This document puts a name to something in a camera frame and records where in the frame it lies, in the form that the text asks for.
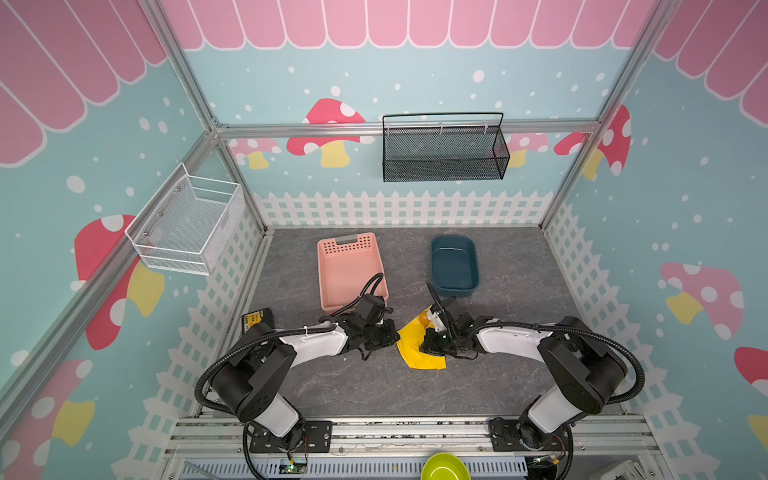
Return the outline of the black yellow tool case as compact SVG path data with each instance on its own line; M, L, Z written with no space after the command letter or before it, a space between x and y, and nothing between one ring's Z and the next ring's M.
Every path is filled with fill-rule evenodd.
M241 334L245 335L255 325L264 324L271 329L275 328L274 314L270 308L255 310L241 316Z

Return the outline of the black mesh wall basket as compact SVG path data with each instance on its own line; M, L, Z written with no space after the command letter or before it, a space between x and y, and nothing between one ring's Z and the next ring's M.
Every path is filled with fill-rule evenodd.
M384 115L385 182L501 180L511 158L500 112Z

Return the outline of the pink plastic basket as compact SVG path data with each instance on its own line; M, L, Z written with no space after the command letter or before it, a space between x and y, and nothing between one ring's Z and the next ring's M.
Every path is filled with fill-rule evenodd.
M353 301L384 265L374 233L322 239L317 243L321 309L331 314Z

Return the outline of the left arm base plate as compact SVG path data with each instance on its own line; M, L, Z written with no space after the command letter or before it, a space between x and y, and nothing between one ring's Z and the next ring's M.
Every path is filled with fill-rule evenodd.
M328 453L333 423L301 419L283 437L255 422L248 425L248 449L250 453Z

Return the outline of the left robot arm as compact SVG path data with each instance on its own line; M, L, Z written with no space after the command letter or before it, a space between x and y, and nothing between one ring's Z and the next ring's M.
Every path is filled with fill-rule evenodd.
M202 373L194 388L195 400L245 425L256 424L277 438L298 440L305 430L305 419L280 395L292 368L355 352L366 361L374 352L400 340L394 321L388 317L393 309L377 294L383 279L382 273L373 275L357 298L321 317L314 327L251 327Z

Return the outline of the teal plastic tub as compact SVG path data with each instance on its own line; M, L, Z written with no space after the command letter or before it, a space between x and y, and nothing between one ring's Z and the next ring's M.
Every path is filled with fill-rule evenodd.
M474 242L465 236L437 236L431 243L431 283L442 297L466 298L479 285Z

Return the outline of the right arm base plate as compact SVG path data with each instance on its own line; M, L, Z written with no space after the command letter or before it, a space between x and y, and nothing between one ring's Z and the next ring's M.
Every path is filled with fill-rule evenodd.
M494 452L567 452L571 446L571 434L564 425L546 433L528 418L495 417L488 428Z

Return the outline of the aluminium front rail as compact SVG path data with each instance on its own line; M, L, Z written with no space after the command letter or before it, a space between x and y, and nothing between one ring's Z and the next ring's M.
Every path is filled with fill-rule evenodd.
M328 447L320 457L417 456L437 451L482 455L502 444L486 416L405 416L329 417L331 432L321 445ZM658 446L645 419L638 415L587 417L571 428L570 436L560 434L546 452L559 453L568 442L576 454L658 455ZM163 460L182 458L240 458L242 425L234 419L203 415L184 418L172 430Z

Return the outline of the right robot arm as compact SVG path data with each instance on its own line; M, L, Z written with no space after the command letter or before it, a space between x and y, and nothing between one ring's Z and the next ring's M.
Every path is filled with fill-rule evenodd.
M420 351L473 360L481 354L506 354L543 363L554 386L536 397L516 419L489 421L496 451L541 451L555 438L607 405L637 396L645 386L639 359L622 344L592 331L579 318L553 324L473 317L454 297L441 298L427 285L433 303Z

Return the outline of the green bowl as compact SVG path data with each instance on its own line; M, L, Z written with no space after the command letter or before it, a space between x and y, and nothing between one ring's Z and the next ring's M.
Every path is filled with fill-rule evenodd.
M432 455L424 464L421 480L471 480L465 463L457 456L441 452Z

